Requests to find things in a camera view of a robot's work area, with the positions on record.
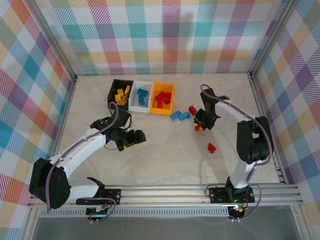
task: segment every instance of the yellow lego brick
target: yellow lego brick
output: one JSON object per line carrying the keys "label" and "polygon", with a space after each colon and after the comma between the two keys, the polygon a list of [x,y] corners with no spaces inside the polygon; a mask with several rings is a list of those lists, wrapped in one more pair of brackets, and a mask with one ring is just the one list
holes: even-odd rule
{"label": "yellow lego brick", "polygon": [[121,101],[121,97],[120,97],[120,95],[119,95],[119,94],[114,95],[114,98],[115,98],[115,101],[116,101],[116,102]]}
{"label": "yellow lego brick", "polygon": [[125,91],[124,91],[124,95],[128,97],[129,91],[130,91],[130,86],[127,85],[126,88],[125,88]]}
{"label": "yellow lego brick", "polygon": [[122,90],[122,88],[119,88],[117,90],[118,94],[120,95],[121,98],[123,98],[125,95],[124,95],[124,91]]}
{"label": "yellow lego brick", "polygon": [[120,100],[120,101],[117,101],[116,104],[119,105],[119,106],[124,106],[124,105],[126,105],[126,102]]}
{"label": "yellow lego brick", "polygon": [[121,101],[128,102],[128,97],[127,97],[127,96],[122,97],[122,98],[121,98]]}

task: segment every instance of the red lego brick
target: red lego brick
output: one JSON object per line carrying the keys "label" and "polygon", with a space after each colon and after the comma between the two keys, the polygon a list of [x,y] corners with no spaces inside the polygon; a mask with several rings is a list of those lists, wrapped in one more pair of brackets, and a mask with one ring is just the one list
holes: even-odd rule
{"label": "red lego brick", "polygon": [[197,110],[194,108],[194,106],[189,107],[189,112],[194,116],[197,113]]}
{"label": "red lego brick", "polygon": [[167,93],[165,94],[165,97],[164,97],[164,98],[166,98],[166,99],[171,99],[171,96],[172,96],[172,93],[171,93],[171,92],[167,92]]}
{"label": "red lego brick", "polygon": [[169,104],[171,102],[170,98],[163,99],[164,104]]}
{"label": "red lego brick", "polygon": [[200,125],[197,125],[194,127],[194,130],[196,130],[197,132],[199,131]]}
{"label": "red lego brick", "polygon": [[210,142],[209,142],[209,144],[208,144],[208,150],[209,150],[209,152],[210,153],[214,153],[215,152],[215,150],[217,150],[216,148],[215,148],[215,146],[213,146]]}
{"label": "red lego brick", "polygon": [[166,94],[164,91],[160,92],[157,96],[155,96],[155,100],[162,101],[166,97]]}
{"label": "red lego brick", "polygon": [[162,109],[162,100],[158,101],[158,109]]}

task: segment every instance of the table surface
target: table surface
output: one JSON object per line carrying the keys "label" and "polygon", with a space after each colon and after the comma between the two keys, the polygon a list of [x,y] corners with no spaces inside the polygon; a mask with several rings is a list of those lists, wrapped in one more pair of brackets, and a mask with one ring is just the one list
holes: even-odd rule
{"label": "table surface", "polygon": [[[107,96],[113,79],[173,83],[173,112],[189,106],[203,108],[200,85],[207,84],[217,96],[226,95],[245,112],[258,116],[256,102],[244,73],[152,74],[80,76],[62,136],[60,151],[81,137],[90,124],[110,115]],[[218,119],[211,131],[194,130],[193,117],[172,121],[168,115],[130,112],[132,129],[141,129],[146,142],[119,152],[104,147],[90,155],[71,179],[94,177],[106,185],[224,184],[239,160],[237,128]],[[214,153],[208,143],[216,147]],[[107,148],[116,145],[108,143]],[[259,167],[252,183],[278,183],[273,161]]]}

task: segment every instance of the toy block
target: toy block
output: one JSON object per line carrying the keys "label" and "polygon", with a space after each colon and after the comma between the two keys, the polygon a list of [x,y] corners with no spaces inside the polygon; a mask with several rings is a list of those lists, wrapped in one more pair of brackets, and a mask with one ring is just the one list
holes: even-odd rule
{"label": "toy block", "polygon": [[194,130],[195,130],[196,132],[198,132],[198,131],[199,131],[199,128],[200,128],[200,125],[196,125],[196,126],[194,126]]}
{"label": "toy block", "polygon": [[148,107],[148,104],[149,104],[149,98],[146,98],[144,100],[144,107],[147,108]]}
{"label": "toy block", "polygon": [[145,105],[145,98],[143,95],[138,95],[139,97],[139,105]]}
{"label": "toy block", "polygon": [[209,142],[209,144],[208,144],[208,151],[213,154],[213,153],[215,152],[215,150],[217,150],[217,149],[215,148],[215,146],[213,146],[213,145]]}
{"label": "toy block", "polygon": [[166,97],[166,94],[164,91],[160,92],[157,96],[155,96],[155,100],[162,101]]}
{"label": "toy block", "polygon": [[118,92],[118,94],[120,95],[121,98],[123,98],[125,96],[124,91],[122,90],[122,88],[119,88],[116,91]]}
{"label": "toy block", "polygon": [[149,92],[147,90],[139,88],[137,91],[138,95],[143,95],[144,97],[148,96]]}
{"label": "toy block", "polygon": [[169,104],[171,102],[170,98],[164,98],[163,99],[164,104]]}
{"label": "toy block", "polygon": [[128,97],[124,96],[124,97],[121,98],[121,100],[127,102],[128,101]]}
{"label": "toy block", "polygon": [[171,96],[172,96],[172,93],[171,92],[167,92],[166,94],[165,94],[165,99],[171,99]]}
{"label": "toy block", "polygon": [[190,107],[189,107],[189,112],[190,112],[193,116],[195,116],[196,113],[197,113],[197,110],[194,108],[194,106],[190,106]]}
{"label": "toy block", "polygon": [[114,95],[114,99],[115,99],[116,102],[121,101],[121,97],[120,97],[119,94]]}
{"label": "toy block", "polygon": [[124,95],[128,97],[130,91],[130,85],[127,85],[125,90],[124,90]]}
{"label": "toy block", "polygon": [[162,109],[162,100],[158,101],[158,109]]}
{"label": "toy block", "polygon": [[190,112],[189,111],[186,111],[185,113],[181,113],[179,115],[179,120],[180,121],[183,121],[183,120],[188,119],[188,118],[190,118]]}
{"label": "toy block", "polygon": [[117,101],[116,104],[119,105],[119,106],[124,106],[124,105],[126,105],[126,102],[120,100],[120,101]]}
{"label": "toy block", "polygon": [[176,111],[175,113],[171,114],[170,115],[171,120],[174,121],[174,120],[178,119],[180,114],[181,114],[180,111]]}

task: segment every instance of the blue lego brick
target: blue lego brick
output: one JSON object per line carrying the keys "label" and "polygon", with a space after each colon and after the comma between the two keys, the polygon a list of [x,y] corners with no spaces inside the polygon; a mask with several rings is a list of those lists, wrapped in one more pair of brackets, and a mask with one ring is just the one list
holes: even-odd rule
{"label": "blue lego brick", "polygon": [[149,98],[146,98],[144,100],[144,107],[147,108],[148,107],[148,104],[149,104]]}
{"label": "blue lego brick", "polygon": [[143,95],[144,97],[147,97],[149,92],[147,90],[143,90],[141,88],[138,89],[137,91],[138,95]]}
{"label": "blue lego brick", "polygon": [[178,119],[178,117],[180,116],[180,114],[181,114],[180,111],[176,111],[175,113],[172,113],[172,114],[170,115],[171,120],[174,121],[174,120]]}
{"label": "blue lego brick", "polygon": [[185,113],[180,114],[178,118],[180,121],[188,119],[188,118],[190,118],[190,112],[186,111]]}
{"label": "blue lego brick", "polygon": [[138,95],[139,97],[139,105],[145,105],[145,98],[143,95]]}

